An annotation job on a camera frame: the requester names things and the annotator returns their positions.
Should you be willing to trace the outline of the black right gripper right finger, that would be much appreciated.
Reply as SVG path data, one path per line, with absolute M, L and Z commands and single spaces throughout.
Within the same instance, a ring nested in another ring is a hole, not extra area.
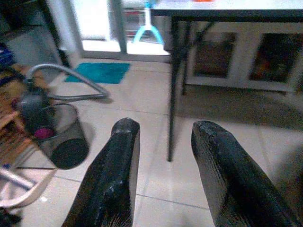
M 215 226 L 300 226 L 268 176 L 229 131 L 211 121 L 196 121 L 191 147 Z

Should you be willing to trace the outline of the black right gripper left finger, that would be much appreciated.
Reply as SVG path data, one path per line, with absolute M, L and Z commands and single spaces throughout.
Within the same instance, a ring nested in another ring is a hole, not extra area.
M 140 125 L 122 118 L 88 167 L 64 227 L 131 227 L 140 157 Z

